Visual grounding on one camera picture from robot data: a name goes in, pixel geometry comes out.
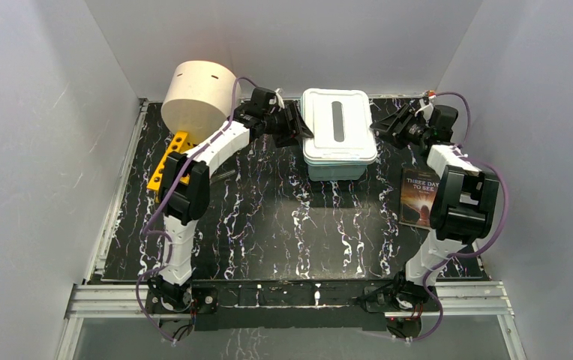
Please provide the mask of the brown paperback book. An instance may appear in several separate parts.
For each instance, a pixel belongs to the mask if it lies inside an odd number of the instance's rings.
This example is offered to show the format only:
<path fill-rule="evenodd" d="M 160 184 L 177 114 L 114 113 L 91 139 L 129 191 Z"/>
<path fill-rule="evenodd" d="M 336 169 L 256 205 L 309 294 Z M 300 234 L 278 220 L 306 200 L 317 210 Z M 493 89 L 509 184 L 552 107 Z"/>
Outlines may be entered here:
<path fill-rule="evenodd" d="M 431 209 L 440 183 L 434 172 L 404 168 L 400 189 L 400 222 L 430 229 Z"/>

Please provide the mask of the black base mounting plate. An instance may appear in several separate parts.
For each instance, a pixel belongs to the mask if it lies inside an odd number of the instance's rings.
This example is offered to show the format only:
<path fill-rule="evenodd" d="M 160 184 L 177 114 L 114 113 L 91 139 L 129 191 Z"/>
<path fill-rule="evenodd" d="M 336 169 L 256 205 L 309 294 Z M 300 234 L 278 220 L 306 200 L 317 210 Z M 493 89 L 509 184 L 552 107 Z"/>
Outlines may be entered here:
<path fill-rule="evenodd" d="M 191 280 L 160 278 L 144 289 L 146 313 L 163 321 L 187 320 L 199 332 L 224 329 L 420 329 L 437 304 L 418 287 L 392 279 Z"/>

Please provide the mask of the clear glass test tube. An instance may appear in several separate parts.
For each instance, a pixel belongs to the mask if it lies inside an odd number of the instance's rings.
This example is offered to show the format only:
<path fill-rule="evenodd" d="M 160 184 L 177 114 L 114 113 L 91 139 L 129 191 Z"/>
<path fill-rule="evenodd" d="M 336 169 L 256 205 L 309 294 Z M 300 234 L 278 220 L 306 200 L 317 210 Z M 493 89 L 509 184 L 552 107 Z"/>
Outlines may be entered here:
<path fill-rule="evenodd" d="M 236 174 L 237 174 L 236 170 L 229 170 L 221 174 L 214 175 L 213 177 L 210 178 L 210 182 L 211 183 L 220 182 Z"/>

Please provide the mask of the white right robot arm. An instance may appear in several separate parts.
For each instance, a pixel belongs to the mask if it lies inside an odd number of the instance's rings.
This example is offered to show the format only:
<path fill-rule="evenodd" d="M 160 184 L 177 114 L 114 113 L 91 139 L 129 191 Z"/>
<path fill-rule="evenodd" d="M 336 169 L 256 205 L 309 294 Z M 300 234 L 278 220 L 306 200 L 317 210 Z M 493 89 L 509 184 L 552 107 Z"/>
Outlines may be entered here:
<path fill-rule="evenodd" d="M 371 124 L 381 140 L 396 148 L 419 147 L 439 184 L 430 210 L 430 231 L 418 252 L 392 283 L 391 302 L 402 310 L 425 303 L 432 295 L 438 273 L 452 257 L 491 230 L 499 179 L 473 166 L 452 141 L 458 111 L 436 105 L 430 118 L 410 104 Z"/>

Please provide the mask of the aluminium frame rail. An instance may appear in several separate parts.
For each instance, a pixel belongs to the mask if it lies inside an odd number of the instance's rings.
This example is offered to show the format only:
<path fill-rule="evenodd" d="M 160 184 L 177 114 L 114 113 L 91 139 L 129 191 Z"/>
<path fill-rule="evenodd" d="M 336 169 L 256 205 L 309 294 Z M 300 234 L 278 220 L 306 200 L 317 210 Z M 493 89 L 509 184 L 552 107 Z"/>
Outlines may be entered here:
<path fill-rule="evenodd" d="M 497 315 L 515 313 L 500 281 L 441 283 L 436 288 L 444 314 L 451 316 Z M 66 319 L 132 318 L 143 312 L 137 303 L 136 288 L 120 285 L 76 285 L 73 288 Z"/>

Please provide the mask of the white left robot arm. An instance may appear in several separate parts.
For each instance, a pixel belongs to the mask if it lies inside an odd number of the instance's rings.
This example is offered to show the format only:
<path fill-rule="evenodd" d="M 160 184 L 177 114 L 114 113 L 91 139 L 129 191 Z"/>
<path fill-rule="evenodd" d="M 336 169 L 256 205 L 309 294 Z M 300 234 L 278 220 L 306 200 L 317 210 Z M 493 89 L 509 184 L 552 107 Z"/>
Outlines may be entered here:
<path fill-rule="evenodd" d="M 297 104 L 281 103 L 278 94 L 256 87 L 250 100 L 241 103 L 229 118 L 196 148 L 167 156 L 158 196 L 163 215 L 165 259 L 148 288 L 175 312 L 192 303 L 191 257 L 195 229 L 206 213 L 215 170 L 255 139 L 269 135 L 276 147 L 296 146 L 313 138 Z"/>

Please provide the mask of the beige cylindrical container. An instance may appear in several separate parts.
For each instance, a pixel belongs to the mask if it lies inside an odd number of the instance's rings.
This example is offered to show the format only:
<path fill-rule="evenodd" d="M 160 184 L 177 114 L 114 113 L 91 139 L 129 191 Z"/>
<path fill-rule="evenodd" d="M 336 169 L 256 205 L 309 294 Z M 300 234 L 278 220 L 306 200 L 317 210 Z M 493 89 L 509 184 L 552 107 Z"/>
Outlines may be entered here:
<path fill-rule="evenodd" d="M 185 61 L 174 71 L 161 107 L 164 124 L 173 134 L 184 131 L 195 146 L 208 139 L 231 113 L 242 95 L 236 76 L 211 61 Z"/>

